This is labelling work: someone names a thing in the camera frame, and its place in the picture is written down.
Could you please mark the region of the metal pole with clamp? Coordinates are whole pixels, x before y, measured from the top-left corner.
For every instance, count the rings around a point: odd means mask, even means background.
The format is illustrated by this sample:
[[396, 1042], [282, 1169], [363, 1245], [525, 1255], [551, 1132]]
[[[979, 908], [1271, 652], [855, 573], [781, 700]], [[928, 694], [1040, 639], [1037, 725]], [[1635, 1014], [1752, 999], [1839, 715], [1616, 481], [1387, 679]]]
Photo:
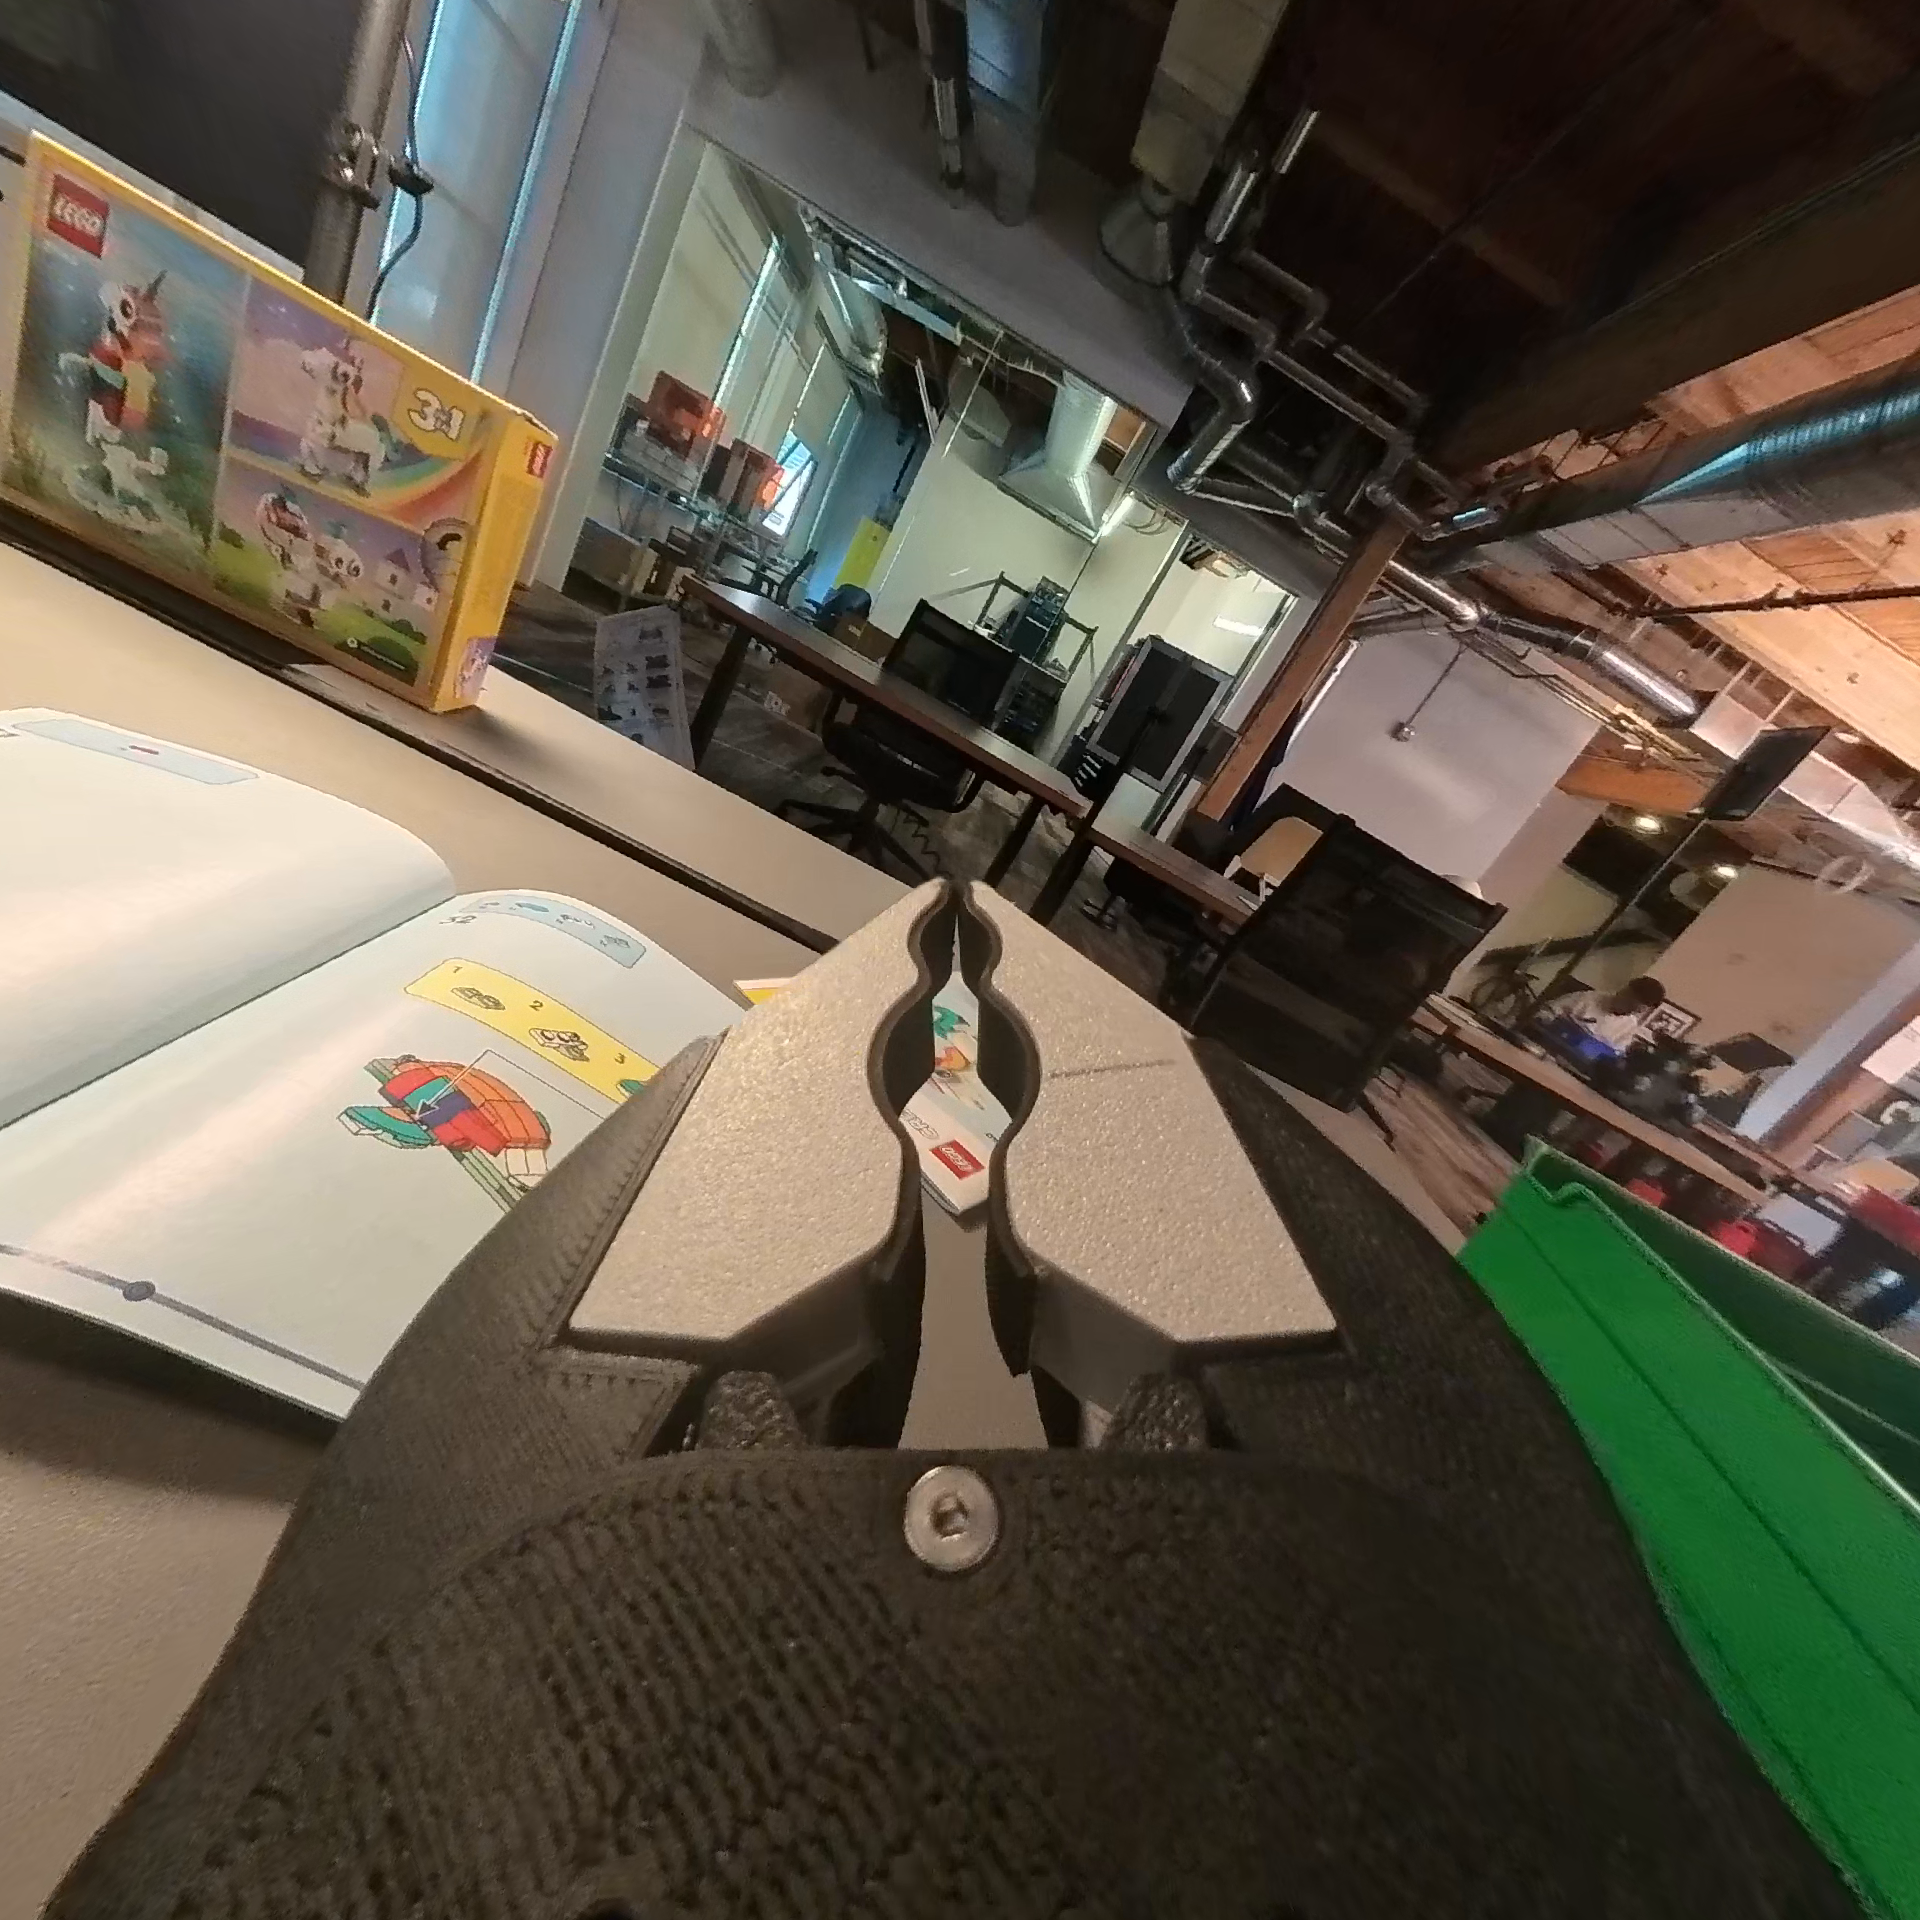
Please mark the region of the metal pole with clamp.
[[321, 191], [304, 247], [304, 286], [367, 318], [386, 254], [393, 164], [407, 154], [409, 114], [425, 68], [434, 4], [359, 3], [344, 93], [321, 145]]

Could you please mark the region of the dark wooden table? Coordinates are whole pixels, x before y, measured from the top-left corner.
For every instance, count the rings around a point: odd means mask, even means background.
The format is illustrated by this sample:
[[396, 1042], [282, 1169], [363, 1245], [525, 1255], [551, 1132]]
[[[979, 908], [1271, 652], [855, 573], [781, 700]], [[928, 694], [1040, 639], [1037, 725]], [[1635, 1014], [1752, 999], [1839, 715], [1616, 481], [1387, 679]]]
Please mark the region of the dark wooden table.
[[906, 683], [898, 674], [890, 674], [847, 643], [812, 628], [776, 598], [696, 578], [680, 593], [680, 603], [684, 610], [703, 607], [712, 626], [725, 636], [723, 653], [689, 722], [696, 765], [704, 763], [737, 693], [747, 652], [759, 645], [809, 681], [848, 698], [855, 707], [884, 711], [924, 739], [939, 743], [986, 785], [1024, 798], [1024, 812], [1002, 841], [988, 869], [988, 883], [1000, 884], [1008, 875], [1026, 837], [1047, 809], [1067, 821], [1074, 844], [1090, 839], [1098, 805], [1080, 793], [1063, 772], [965, 718], [957, 709]]

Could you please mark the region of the printed picture sheet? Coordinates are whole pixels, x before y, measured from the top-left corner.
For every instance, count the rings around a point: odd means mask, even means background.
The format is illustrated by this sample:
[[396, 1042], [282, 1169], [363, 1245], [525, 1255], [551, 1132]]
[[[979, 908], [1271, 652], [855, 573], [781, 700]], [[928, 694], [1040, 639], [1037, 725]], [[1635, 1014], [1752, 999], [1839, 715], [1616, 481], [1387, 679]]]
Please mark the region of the printed picture sheet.
[[596, 619], [593, 700], [603, 726], [696, 771], [680, 607], [651, 603]]

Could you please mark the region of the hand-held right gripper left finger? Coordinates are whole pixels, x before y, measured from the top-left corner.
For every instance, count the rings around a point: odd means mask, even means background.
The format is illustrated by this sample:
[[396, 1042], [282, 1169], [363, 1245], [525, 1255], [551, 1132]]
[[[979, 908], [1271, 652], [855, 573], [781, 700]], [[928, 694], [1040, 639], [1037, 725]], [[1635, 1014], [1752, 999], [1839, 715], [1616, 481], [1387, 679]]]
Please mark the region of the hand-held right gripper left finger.
[[890, 1450], [921, 1358], [931, 1002], [957, 886], [932, 881], [712, 1042], [570, 1311], [602, 1354], [777, 1381], [829, 1445]]

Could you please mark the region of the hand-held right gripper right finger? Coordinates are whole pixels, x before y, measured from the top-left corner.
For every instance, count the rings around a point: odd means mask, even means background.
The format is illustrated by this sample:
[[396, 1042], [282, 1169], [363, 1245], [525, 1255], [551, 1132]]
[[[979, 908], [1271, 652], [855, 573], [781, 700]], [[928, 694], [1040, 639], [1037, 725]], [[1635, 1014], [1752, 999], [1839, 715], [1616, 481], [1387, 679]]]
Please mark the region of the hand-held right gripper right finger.
[[1000, 1354], [1057, 1450], [1140, 1378], [1323, 1358], [1338, 1319], [1187, 1033], [986, 883], [968, 884]]

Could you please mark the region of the green plastic bin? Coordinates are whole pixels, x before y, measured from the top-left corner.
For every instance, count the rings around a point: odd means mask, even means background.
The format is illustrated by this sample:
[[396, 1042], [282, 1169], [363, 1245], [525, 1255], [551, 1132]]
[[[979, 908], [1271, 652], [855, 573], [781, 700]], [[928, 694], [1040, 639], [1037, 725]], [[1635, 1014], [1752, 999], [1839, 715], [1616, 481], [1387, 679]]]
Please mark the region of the green plastic bin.
[[1916, 1356], [1547, 1143], [1459, 1257], [1728, 1722], [1861, 1906], [1916, 1917]]

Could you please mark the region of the metal exhaust hood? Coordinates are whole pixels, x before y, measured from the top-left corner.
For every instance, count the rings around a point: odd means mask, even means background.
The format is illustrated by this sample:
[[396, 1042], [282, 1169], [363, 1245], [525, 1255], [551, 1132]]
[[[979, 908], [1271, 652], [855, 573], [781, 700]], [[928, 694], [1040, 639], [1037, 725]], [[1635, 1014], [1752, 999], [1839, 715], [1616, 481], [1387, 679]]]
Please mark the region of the metal exhaust hood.
[[1095, 546], [1113, 527], [1162, 430], [1077, 373], [1060, 373], [1037, 443], [1011, 457], [997, 489]]

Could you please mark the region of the yellow toy set box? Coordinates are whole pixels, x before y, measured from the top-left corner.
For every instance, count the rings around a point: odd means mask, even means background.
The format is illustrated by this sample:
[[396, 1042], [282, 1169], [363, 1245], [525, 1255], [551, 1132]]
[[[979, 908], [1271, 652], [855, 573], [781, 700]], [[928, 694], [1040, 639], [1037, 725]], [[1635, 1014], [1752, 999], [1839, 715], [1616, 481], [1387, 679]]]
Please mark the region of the yellow toy set box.
[[425, 711], [475, 707], [557, 437], [44, 133], [10, 204], [7, 506]]

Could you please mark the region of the open instruction booklet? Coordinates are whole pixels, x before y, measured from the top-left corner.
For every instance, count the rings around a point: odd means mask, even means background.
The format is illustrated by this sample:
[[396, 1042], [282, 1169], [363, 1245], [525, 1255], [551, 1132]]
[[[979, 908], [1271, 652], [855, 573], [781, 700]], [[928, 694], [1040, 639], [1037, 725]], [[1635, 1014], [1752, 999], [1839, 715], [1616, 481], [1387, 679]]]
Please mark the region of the open instruction booklet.
[[746, 1006], [585, 900], [71, 711], [3, 725], [3, 1282], [341, 1419]]

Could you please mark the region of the closed instruction leaflet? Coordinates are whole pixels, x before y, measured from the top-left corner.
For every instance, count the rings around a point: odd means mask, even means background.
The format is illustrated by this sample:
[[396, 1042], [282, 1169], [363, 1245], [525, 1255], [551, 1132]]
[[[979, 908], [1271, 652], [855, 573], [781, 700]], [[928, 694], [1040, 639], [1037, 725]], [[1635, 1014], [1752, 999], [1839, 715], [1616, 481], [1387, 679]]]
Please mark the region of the closed instruction leaflet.
[[921, 1181], [954, 1215], [989, 1199], [993, 1155], [1011, 1113], [979, 1067], [979, 1003], [960, 973], [931, 1002], [932, 1069], [906, 1101], [901, 1122], [919, 1151]]

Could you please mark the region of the black mesh office chair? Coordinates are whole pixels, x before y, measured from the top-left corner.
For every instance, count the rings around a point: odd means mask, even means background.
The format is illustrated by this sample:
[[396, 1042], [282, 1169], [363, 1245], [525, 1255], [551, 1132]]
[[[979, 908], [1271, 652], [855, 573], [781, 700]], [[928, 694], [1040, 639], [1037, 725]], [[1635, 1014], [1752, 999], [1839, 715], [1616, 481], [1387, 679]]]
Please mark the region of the black mesh office chair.
[[1340, 819], [1202, 966], [1177, 1021], [1346, 1113], [1501, 917], [1473, 884]]

